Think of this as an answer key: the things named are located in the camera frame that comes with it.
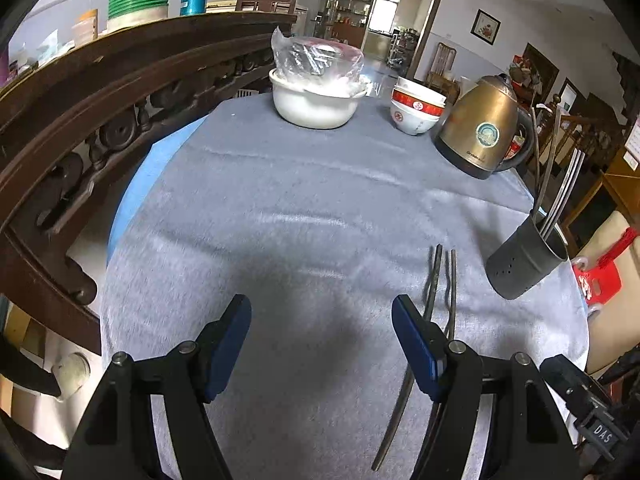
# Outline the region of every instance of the blue gripper pad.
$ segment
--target blue gripper pad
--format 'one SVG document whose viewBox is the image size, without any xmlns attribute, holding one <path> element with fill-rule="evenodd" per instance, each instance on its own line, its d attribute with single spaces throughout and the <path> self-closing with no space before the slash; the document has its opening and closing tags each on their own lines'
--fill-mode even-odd
<svg viewBox="0 0 640 480">
<path fill-rule="evenodd" d="M 211 402 L 222 393 L 236 365 L 244 338 L 251 325 L 251 303 L 249 298 L 236 294 L 218 323 L 226 325 L 217 346 L 211 354 L 209 381 L 205 388 Z"/>
<path fill-rule="evenodd" d="M 418 387 L 433 402 L 439 402 L 444 393 L 439 380 L 447 362 L 444 334 L 435 323 L 422 319 L 406 294 L 393 300 L 391 321 Z"/>
</svg>

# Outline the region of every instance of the black cup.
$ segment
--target black cup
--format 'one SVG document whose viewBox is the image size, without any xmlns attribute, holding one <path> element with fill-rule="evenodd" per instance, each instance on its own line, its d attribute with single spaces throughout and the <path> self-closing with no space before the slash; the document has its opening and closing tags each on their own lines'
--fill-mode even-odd
<svg viewBox="0 0 640 480">
<path fill-rule="evenodd" d="M 566 247 L 558 231 L 551 229 L 545 242 L 529 215 L 489 256 L 484 270 L 498 294 L 506 300 L 515 300 L 567 258 Z"/>
</svg>

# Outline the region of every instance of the kettle handle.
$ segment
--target kettle handle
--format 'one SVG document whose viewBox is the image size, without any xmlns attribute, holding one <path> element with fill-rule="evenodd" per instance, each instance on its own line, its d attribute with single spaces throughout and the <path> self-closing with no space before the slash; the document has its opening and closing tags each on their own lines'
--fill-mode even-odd
<svg viewBox="0 0 640 480">
<path fill-rule="evenodd" d="M 503 160 L 500 164 L 498 164 L 498 167 L 495 168 L 494 173 L 496 171 L 510 170 L 514 166 L 517 166 L 521 162 L 524 162 L 529 156 L 529 153 L 531 153 L 533 144 L 536 140 L 536 133 L 533 131 L 533 122 L 531 121 L 531 116 L 529 115 L 529 113 L 518 106 L 518 124 L 516 125 L 516 128 L 520 124 L 524 127 L 525 131 L 524 144 L 522 145 L 518 153 L 513 155 L 508 160 Z"/>
</svg>

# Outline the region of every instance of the electric kettle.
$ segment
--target electric kettle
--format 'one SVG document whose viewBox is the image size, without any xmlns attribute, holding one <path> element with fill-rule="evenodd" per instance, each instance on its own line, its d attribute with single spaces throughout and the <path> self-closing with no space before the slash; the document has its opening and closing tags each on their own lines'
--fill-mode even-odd
<svg viewBox="0 0 640 480">
<path fill-rule="evenodd" d="M 503 160 L 520 126 L 524 145 L 509 160 Z M 500 74 L 484 76 L 453 105 L 434 143 L 454 166 L 485 179 L 494 171 L 523 162 L 534 140 L 531 118 L 518 106 L 511 79 Z"/>
</svg>

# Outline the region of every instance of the window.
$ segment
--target window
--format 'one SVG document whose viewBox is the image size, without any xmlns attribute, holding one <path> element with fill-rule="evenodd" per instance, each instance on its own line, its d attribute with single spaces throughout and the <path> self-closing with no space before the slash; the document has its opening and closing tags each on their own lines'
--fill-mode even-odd
<svg viewBox="0 0 640 480">
<path fill-rule="evenodd" d="M 376 0 L 369 20 L 369 28 L 373 30 L 381 30 L 382 32 L 391 32 L 394 24 L 394 17 L 398 9 L 400 0 Z"/>
<path fill-rule="evenodd" d="M 574 104 L 575 98 L 578 97 L 578 91 L 568 79 L 564 80 L 564 85 L 560 94 L 560 106 L 567 112 Z"/>
</svg>

